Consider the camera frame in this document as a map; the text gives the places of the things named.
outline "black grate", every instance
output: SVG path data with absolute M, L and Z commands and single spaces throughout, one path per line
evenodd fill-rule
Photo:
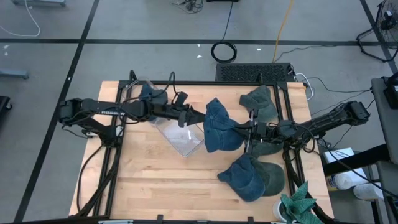
M 264 82 L 294 82 L 294 72 L 291 71 L 290 63 L 218 64 L 216 81 L 257 82 L 261 74 Z

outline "wooden table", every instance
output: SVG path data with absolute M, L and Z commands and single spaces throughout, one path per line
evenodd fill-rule
M 98 99 L 114 101 L 117 87 L 118 82 L 103 82 Z M 288 87 L 294 120 L 301 123 L 311 119 L 303 84 L 288 83 Z M 189 97 L 186 103 L 190 103 L 202 113 L 206 112 L 206 104 L 217 97 L 228 110 L 231 119 L 244 123 L 249 115 L 246 109 L 239 105 L 239 97 L 249 93 L 256 86 L 177 85 L 176 88 L 177 91 L 187 93 Z M 139 90 L 134 90 L 133 95 L 137 95 L 137 92 Z M 172 88 L 168 89 L 168 93 L 169 97 L 174 95 Z M 281 91 L 280 98 L 286 118 Z M 95 118 L 106 125 L 111 121 L 110 116 L 96 115 Z M 83 162 L 99 145 L 99 138 L 88 140 Z M 216 151 L 209 154 L 203 145 L 191 156 L 182 157 L 150 123 L 127 125 L 111 218 L 155 220 L 157 215 L 163 214 L 165 220 L 246 221 L 252 216 L 259 222 L 276 221 L 272 214 L 272 206 L 280 199 L 280 194 L 261 197 L 255 202 L 247 203 L 226 183 L 217 179 L 217 174 L 226 170 L 243 150 L 242 146 L 233 152 Z M 103 156 L 104 150 L 90 161 L 84 171 L 81 206 L 98 186 Z M 318 199 L 317 202 L 325 213 L 333 217 L 319 156 L 301 151 L 301 158 L 305 178 L 309 182 L 309 192 Z M 259 160 L 276 163 L 285 169 L 282 152 L 261 156 Z M 287 176 L 285 178 L 286 185 L 282 194 L 289 195 Z M 104 200 L 107 194 L 106 190 L 103 194 Z M 100 214 L 104 212 L 104 208 L 103 202 Z M 75 193 L 70 214 L 76 212 Z

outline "white cable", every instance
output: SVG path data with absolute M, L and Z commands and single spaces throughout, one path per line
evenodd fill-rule
M 33 18 L 32 14 L 30 13 L 29 7 L 27 7 L 27 0 L 25 0 L 25 6 L 26 6 L 27 12 L 28 12 L 29 15 L 30 15 L 30 18 L 32 18 L 32 21 L 36 24 L 37 29 L 39 30 L 39 31 L 37 32 L 36 35 L 15 34 L 15 33 L 13 33 L 13 32 L 9 32 L 8 30 L 6 30 L 5 28 L 3 28 L 2 26 L 0 26 L 0 28 L 1 28 L 2 30 L 6 31 L 8 34 L 11 34 L 11 35 L 14 35 L 14 36 L 17 36 L 17 37 L 38 37 L 38 36 L 40 35 L 41 30 L 40 30 L 40 27 L 39 27 L 39 25 L 37 24 L 36 20 Z
M 296 73 L 296 75 L 301 75 L 301 76 L 303 76 L 303 77 L 305 78 L 305 81 L 307 82 L 308 87 L 309 87 L 309 89 L 311 90 L 311 96 L 310 96 L 309 98 L 307 98 L 307 100 L 311 100 L 311 98 L 313 97 L 313 90 L 312 90 L 310 81 L 309 81 L 309 80 L 307 79 L 307 77 L 306 77 L 304 74 L 302 74 L 302 73 Z

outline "gray floor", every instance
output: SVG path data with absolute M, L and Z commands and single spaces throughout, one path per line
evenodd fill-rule
M 219 39 L 229 3 L 205 3 L 201 13 L 186 15 L 169 0 L 101 0 L 90 39 Z M 372 13 L 377 0 L 367 0 Z M 67 7 L 33 6 L 32 14 L 42 28 L 43 39 L 78 39 L 93 0 L 68 0 Z M 226 39 L 275 40 L 288 1 L 245 0 L 233 7 Z M 0 25 L 13 32 L 35 33 L 23 6 L 0 2 Z M 354 40 L 370 28 L 359 0 L 295 1 L 282 40 Z M 0 30 L 0 38 L 13 38 Z M 376 41 L 374 34 L 366 37 Z M 11 222 L 22 198 L 43 143 L 55 104 L 77 44 L 2 44 L 0 68 L 26 69 L 28 80 L 0 78 L 0 95 L 12 98 L 14 108 L 0 129 L 0 223 Z M 279 46 L 279 53 L 297 46 Z M 130 69 L 138 76 L 165 80 L 174 71 L 178 80 L 214 80 L 216 62 L 211 45 L 86 44 L 78 62 L 68 97 L 96 98 L 103 80 L 126 79 Z M 237 45 L 235 63 L 270 62 L 273 45 Z M 380 47 L 366 47 L 383 56 Z M 217 55 L 228 57 L 222 46 Z M 279 62 L 290 62 L 296 72 L 320 77 L 334 90 L 365 90 L 370 79 L 392 75 L 388 64 L 363 55 L 359 47 L 324 47 L 295 51 Z M 308 102 L 312 113 L 352 94 L 330 93 L 311 80 L 315 96 Z M 373 96 L 355 98 L 368 105 Z M 384 142 L 374 105 L 369 122 L 354 127 L 339 143 L 364 151 Z M 337 142 L 347 126 L 328 132 L 326 140 Z M 57 126 L 25 220 L 62 218 L 68 215 L 78 177 L 85 141 Z M 351 191 L 331 194 L 336 218 L 345 222 L 372 223 L 370 204 L 355 199 Z

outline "yellow cable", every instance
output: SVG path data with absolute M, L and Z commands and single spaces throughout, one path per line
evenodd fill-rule
M 290 12 L 292 6 L 293 6 L 293 0 L 290 0 L 289 7 L 287 8 L 287 11 L 286 11 L 286 14 L 285 14 L 285 17 L 284 17 L 284 21 L 282 22 L 282 25 L 280 26 L 280 29 L 279 29 L 278 38 L 276 38 L 274 57 L 272 58 L 272 63 L 275 62 L 276 53 L 278 52 L 279 37 L 280 37 L 280 34 L 282 33 L 282 29 L 285 26 L 285 23 L 286 23 L 286 20 L 287 20 L 287 16 L 289 15 L 289 12 Z

